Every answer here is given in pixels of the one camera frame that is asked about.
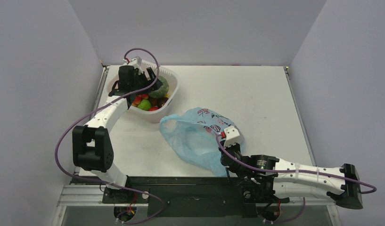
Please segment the dark brown fake fruit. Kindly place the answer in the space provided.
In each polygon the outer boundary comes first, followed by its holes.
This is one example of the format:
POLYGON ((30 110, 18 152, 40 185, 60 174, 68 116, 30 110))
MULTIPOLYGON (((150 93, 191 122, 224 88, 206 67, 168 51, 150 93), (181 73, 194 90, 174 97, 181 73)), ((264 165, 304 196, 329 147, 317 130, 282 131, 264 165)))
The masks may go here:
POLYGON ((157 100, 157 107, 162 108, 168 101, 169 98, 163 97, 157 100))

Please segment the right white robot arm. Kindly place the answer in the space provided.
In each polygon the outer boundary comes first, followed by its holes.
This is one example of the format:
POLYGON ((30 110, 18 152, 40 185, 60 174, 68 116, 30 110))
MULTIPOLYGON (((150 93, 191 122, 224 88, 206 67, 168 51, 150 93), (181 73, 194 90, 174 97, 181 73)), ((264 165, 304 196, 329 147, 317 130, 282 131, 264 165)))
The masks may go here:
POLYGON ((352 164, 319 168, 268 155, 243 156, 239 144, 219 150, 227 170, 258 186, 260 201, 310 197, 334 201, 346 209, 363 208, 359 174, 352 164))

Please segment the light blue plastic bag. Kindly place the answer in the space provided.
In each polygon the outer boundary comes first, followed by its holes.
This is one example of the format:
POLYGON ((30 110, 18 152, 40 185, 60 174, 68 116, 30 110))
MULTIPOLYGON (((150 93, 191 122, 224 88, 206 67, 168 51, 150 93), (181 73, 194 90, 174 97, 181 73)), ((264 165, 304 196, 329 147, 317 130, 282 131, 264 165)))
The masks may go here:
POLYGON ((209 170, 217 177, 226 175, 215 135, 227 127, 237 127, 229 118, 207 108, 196 107, 183 115, 171 114, 159 122, 159 131, 178 157, 209 170))

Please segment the small red fake fruit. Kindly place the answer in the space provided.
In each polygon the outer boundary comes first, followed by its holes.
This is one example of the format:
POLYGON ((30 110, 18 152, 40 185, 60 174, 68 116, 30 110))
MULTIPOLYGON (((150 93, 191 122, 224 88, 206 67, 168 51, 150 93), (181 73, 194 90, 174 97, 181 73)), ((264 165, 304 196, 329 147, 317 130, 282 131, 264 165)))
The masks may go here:
POLYGON ((156 111, 158 109, 159 109, 159 107, 153 106, 153 107, 149 108, 148 111, 156 111))

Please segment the green fake avocado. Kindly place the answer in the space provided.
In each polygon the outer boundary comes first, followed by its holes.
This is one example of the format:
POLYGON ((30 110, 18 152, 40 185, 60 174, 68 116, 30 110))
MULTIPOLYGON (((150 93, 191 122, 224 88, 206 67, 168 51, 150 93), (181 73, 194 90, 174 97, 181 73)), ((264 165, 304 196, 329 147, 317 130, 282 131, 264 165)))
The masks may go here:
POLYGON ((160 81, 162 85, 158 89, 148 93, 150 97, 156 98, 156 99, 165 97, 165 95, 169 91, 169 83, 165 77, 159 76, 158 81, 160 81))

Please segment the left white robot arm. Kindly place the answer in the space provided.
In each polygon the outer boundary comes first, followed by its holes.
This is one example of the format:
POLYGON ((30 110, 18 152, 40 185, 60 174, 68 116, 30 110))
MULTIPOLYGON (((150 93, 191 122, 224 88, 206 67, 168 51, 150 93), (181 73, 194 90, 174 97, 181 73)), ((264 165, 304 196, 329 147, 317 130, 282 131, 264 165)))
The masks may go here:
POLYGON ((118 72, 104 106, 83 126, 72 130, 74 165, 90 171, 115 189, 120 202, 132 199, 133 189, 127 186, 127 175, 114 164, 114 151, 109 133, 120 116, 129 110, 138 95, 148 94, 162 86, 159 73, 152 68, 143 72, 139 66, 123 65, 118 72))

